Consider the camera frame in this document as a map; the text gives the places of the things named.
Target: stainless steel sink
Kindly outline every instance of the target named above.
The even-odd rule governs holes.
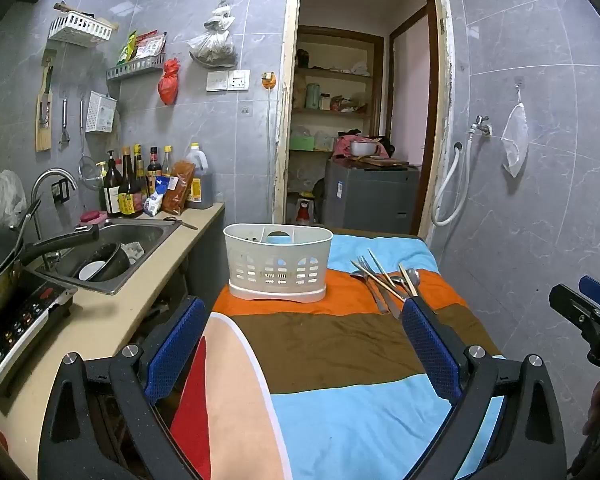
[[[36,272],[49,276],[55,280],[72,285],[81,286],[102,292],[104,294],[115,294],[126,280],[136,272],[136,269],[173,233],[181,221],[150,220],[150,219],[110,219],[100,228],[99,240],[87,245],[74,247],[62,254],[60,260],[53,264],[51,269],[45,269],[42,265]],[[120,242],[128,244],[139,242],[144,249],[144,255],[131,267],[119,276],[105,282],[85,282],[74,278],[84,263],[103,244]]]

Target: brown food package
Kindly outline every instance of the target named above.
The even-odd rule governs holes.
[[[173,165],[171,178],[177,176],[178,182],[175,185],[175,189],[167,189],[167,192],[164,194],[164,198],[162,199],[163,211],[174,215],[182,213],[187,201],[187,193],[191,189],[191,181],[193,180],[195,171],[196,165],[186,160],[180,160]]]

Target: red plastic bag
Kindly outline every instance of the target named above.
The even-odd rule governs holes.
[[[166,105],[172,105],[176,102],[179,69],[180,64],[176,58],[164,62],[164,75],[158,81],[158,94],[160,94],[160,99]]]

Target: white cable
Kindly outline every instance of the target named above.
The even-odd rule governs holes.
[[[474,131],[475,131],[475,129],[472,126],[472,128],[469,130],[469,138],[468,138],[468,140],[466,142],[466,146],[464,148],[464,168],[466,171],[464,172],[465,173],[464,185],[462,186],[462,193],[460,195],[460,203],[458,204],[458,206],[456,206],[456,208],[451,213],[449,218],[447,218],[445,220],[438,219],[438,209],[440,208],[440,202],[442,202],[442,196],[443,196],[445,187],[449,183],[449,181],[451,181],[451,177],[453,176],[454,171],[456,170],[456,167],[458,166],[458,160],[460,159],[461,148],[458,148],[457,146],[455,147],[456,154],[454,156],[454,162],[451,165],[449,172],[446,174],[446,178],[444,179],[442,186],[440,186],[438,195],[436,196],[436,199],[433,202],[433,209],[431,210],[431,221],[439,227],[451,224],[451,222],[460,214],[460,210],[462,209],[462,206],[464,205],[464,201],[466,200],[466,196],[469,192],[471,144],[474,141]]]
[[[269,88],[269,99],[267,100],[267,221],[271,218],[271,139],[269,137],[269,111],[271,110],[271,88]]]

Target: beige countertop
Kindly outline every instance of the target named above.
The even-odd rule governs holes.
[[[179,217],[198,230],[178,227],[113,296],[80,288],[71,315],[54,327],[33,351],[14,379],[15,393],[8,411],[0,403],[0,431],[9,455],[25,475],[38,477],[38,444],[46,403],[62,357],[78,352],[83,359],[110,357],[139,326],[178,265],[221,213],[224,204],[209,209],[186,209]],[[167,216],[158,214],[157,219]]]

